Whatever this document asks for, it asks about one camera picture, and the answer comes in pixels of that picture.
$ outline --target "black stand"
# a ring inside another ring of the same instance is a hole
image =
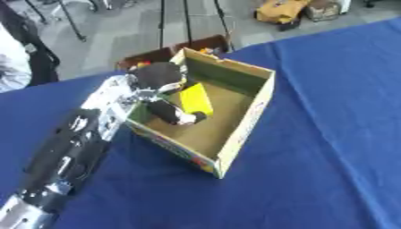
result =
[[[63,12],[65,13],[65,16],[67,17],[67,20],[70,22],[71,27],[73,28],[73,32],[75,33],[75,35],[77,36],[77,38],[82,41],[85,42],[86,41],[86,37],[83,36],[80,31],[78,30],[75,22],[73,21],[73,18],[71,17],[70,13],[67,11],[67,8],[65,7],[65,4],[63,2],[63,0],[58,0],[58,3],[61,6],[61,9],[63,10]]]
[[[230,47],[233,51],[235,51],[235,47],[230,38],[230,32],[226,25],[226,20],[225,20],[226,15],[225,15],[223,9],[221,8],[218,0],[214,0],[214,1],[215,1],[216,9],[218,10],[218,17],[220,18],[221,23],[223,24],[223,27],[224,27],[224,30],[226,33],[226,38],[230,40]],[[160,23],[158,25],[158,28],[160,30],[159,48],[162,48],[163,47],[163,39],[164,39],[164,29],[165,29],[166,0],[161,0],[160,5],[161,5]],[[190,14],[189,14],[188,8],[189,8],[188,0],[183,0],[183,10],[184,10],[184,14],[185,14],[185,23],[186,23],[186,32],[187,32],[187,36],[188,36],[188,44],[189,44],[189,47],[191,47],[193,39],[192,39],[191,19],[190,19]]]
[[[27,3],[27,5],[29,5],[30,8],[32,8],[32,10],[39,16],[40,22],[47,24],[47,20],[46,20],[45,16],[43,15],[43,13],[41,13],[38,10],[38,8],[36,8],[36,6],[30,0],[25,0],[25,3]]]
[[[188,0],[183,0],[183,12],[185,14],[185,23],[186,23],[186,34],[188,36],[188,45],[192,46],[192,28],[191,28],[191,19],[190,12],[188,10]]]
[[[224,13],[223,9],[221,8],[218,0],[215,0],[215,6],[216,6],[216,10],[218,10],[218,17],[220,17],[221,23],[223,24],[223,27],[224,27],[224,31],[226,32],[226,38],[230,42],[230,47],[233,51],[235,51],[233,41],[231,40],[230,31],[228,30],[226,20],[225,20],[226,14]]]
[[[163,48],[163,41],[164,41],[164,35],[165,35],[165,13],[166,13],[166,0],[161,0],[161,11],[160,11],[160,23],[158,25],[158,29],[160,30],[160,40],[158,42],[159,48]]]

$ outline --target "cardboard box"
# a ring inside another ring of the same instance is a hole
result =
[[[127,123],[141,136],[223,178],[272,97],[275,72],[187,48],[171,61],[185,62],[189,77],[202,82],[214,114],[194,125],[173,126],[140,107]],[[180,105],[176,94],[169,100]]]

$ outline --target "white sleeve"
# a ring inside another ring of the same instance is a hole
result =
[[[0,23],[0,92],[23,89],[30,83],[30,56]]]

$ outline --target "floor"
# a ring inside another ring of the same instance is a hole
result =
[[[101,7],[91,12],[85,4],[70,4],[69,11],[76,20],[81,33],[88,37],[79,41],[66,19],[56,21],[48,17],[47,26],[39,25],[41,37],[62,60],[58,71],[62,80],[97,72],[111,71],[115,62],[158,48],[159,0],[137,0],[138,3],[123,8],[123,0],[114,1],[114,9]],[[223,34],[212,0],[188,0],[194,38]],[[186,40],[183,22],[182,0],[167,0],[165,44],[173,45]],[[350,11],[334,21],[312,22],[304,19],[300,28],[286,32],[277,31],[274,25],[255,21],[252,11],[264,0],[220,0],[227,13],[227,23],[236,48],[291,38],[325,30],[334,30],[373,21],[395,18],[401,15],[401,1],[384,0],[375,8],[367,9],[363,0],[353,0]],[[24,2],[13,2],[17,11],[23,11],[38,20]],[[40,6],[47,16],[50,7]]]

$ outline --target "robotic arm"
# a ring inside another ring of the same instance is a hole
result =
[[[46,229],[78,194],[105,157],[108,146],[139,103],[171,124],[197,123],[159,95],[186,82],[179,66],[156,63],[110,77],[55,129],[24,170],[25,178],[0,210],[0,229]]]

